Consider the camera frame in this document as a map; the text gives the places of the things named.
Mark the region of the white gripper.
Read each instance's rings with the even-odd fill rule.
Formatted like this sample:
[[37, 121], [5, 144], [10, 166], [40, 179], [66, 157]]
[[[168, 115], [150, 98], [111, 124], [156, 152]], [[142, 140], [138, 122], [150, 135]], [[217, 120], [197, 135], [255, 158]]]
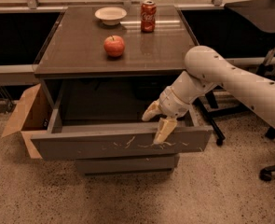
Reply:
[[151, 103], [143, 113], [142, 121], [149, 121], [161, 113], [167, 116], [159, 119], [154, 144], [161, 144], [168, 138], [177, 126], [177, 119], [183, 117], [189, 107], [190, 104], [181, 101], [170, 86], [160, 94], [158, 100]]

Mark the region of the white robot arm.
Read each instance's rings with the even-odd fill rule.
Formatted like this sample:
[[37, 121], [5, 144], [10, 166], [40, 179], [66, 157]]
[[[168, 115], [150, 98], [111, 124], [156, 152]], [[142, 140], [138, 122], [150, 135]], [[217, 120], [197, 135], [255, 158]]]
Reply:
[[176, 199], [157, 209], [158, 224], [275, 224], [275, 187], [253, 176], [256, 164], [275, 158], [270, 142], [258, 136], [255, 120], [275, 128], [275, 81], [239, 69], [204, 46], [185, 57], [186, 70], [144, 112], [143, 120], [157, 115], [154, 142], [166, 140], [176, 122], [200, 95], [219, 85], [253, 113], [239, 124], [226, 124], [228, 146], [211, 148], [201, 158], [185, 162], [187, 186]]

